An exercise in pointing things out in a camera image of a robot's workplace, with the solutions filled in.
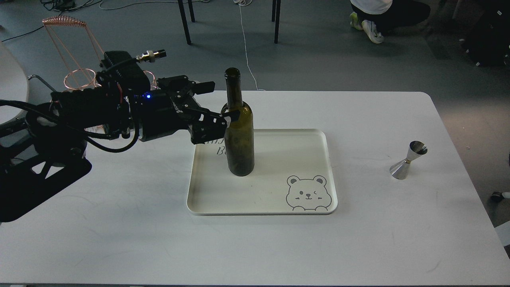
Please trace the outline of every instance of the tray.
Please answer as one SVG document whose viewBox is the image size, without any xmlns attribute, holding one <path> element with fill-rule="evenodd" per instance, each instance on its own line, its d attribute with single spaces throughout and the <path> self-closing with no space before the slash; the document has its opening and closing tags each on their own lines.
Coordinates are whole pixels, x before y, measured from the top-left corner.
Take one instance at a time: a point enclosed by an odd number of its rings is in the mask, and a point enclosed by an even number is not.
<svg viewBox="0 0 510 287">
<path fill-rule="evenodd" d="M 196 145 L 188 209 L 196 215 L 329 214 L 338 205 L 320 130 L 255 130 L 255 168 L 228 170 L 223 139 Z"/>
</svg>

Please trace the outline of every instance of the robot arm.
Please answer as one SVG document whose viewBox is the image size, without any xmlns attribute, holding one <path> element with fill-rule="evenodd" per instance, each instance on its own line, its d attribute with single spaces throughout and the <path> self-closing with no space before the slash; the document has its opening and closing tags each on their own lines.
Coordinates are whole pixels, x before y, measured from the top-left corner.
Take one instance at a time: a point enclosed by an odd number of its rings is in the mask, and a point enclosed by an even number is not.
<svg viewBox="0 0 510 287">
<path fill-rule="evenodd" d="M 96 75 L 100 87 L 51 93 L 50 103 L 38 106 L 0 100 L 28 111 L 24 118 L 0 125 L 0 138 L 27 130 L 28 135 L 9 147 L 0 145 L 0 223 L 23 216 L 53 195 L 85 176 L 92 164 L 85 158 L 87 144 L 107 152 L 123 152 L 138 139 L 148 141 L 186 129 L 193 144 L 224 137 L 239 112 L 216 113 L 202 108 L 193 97 L 214 91 L 214 82 L 196 83 L 187 76 L 158 79 L 150 90 L 137 62 L 154 62 L 165 51 L 147 51 L 132 58 L 124 51 L 105 52 L 103 71 Z M 85 131 L 101 125 L 104 134 Z M 132 138 L 121 149 L 104 147 L 93 138 Z M 36 156 L 17 162 L 30 146 Z M 33 167 L 44 163 L 37 174 Z M 48 176 L 51 166 L 62 167 Z"/>
</svg>

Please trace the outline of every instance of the white sneaker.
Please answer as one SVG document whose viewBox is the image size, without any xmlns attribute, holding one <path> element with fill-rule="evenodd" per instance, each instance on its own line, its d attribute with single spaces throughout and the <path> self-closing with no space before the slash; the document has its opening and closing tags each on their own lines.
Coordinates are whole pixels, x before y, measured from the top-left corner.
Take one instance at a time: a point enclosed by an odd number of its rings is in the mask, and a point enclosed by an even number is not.
<svg viewBox="0 0 510 287">
<path fill-rule="evenodd" d="M 358 14 L 356 12 L 352 12 L 349 15 L 351 20 L 351 27 L 355 28 L 358 31 L 363 31 L 363 27 L 360 24 L 360 19 L 358 18 Z"/>
<path fill-rule="evenodd" d="M 370 41 L 372 41 L 372 43 L 381 44 L 384 42 L 384 36 L 377 31 L 377 27 L 375 26 L 374 22 L 363 20 L 363 22 L 361 22 L 361 26 L 363 27 L 365 33 L 367 33 L 367 36 Z"/>
</svg>

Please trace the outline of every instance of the bear face drawing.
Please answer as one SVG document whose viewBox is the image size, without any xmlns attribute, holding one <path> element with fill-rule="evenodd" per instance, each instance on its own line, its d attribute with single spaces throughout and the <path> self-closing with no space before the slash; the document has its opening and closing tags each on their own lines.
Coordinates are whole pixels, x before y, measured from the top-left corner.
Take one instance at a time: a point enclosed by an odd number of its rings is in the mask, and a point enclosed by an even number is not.
<svg viewBox="0 0 510 287">
<path fill-rule="evenodd" d="M 327 210 L 331 205 L 331 195 L 327 193 L 326 179 L 323 176 L 299 179 L 292 175 L 287 179 L 287 184 L 287 203 L 292 210 Z"/>
</svg>

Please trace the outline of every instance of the stainless steel jigger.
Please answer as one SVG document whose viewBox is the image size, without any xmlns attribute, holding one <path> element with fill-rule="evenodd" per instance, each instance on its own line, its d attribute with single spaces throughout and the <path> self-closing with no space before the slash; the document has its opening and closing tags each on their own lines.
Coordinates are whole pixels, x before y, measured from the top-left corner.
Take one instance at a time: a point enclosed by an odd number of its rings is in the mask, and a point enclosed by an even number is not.
<svg viewBox="0 0 510 287">
<path fill-rule="evenodd" d="M 390 167 L 391 175 L 396 179 L 405 179 L 407 177 L 407 173 L 409 172 L 411 161 L 426 153 L 427 146 L 424 143 L 417 140 L 411 141 L 409 144 L 409 150 L 407 151 L 407 157 Z"/>
</svg>

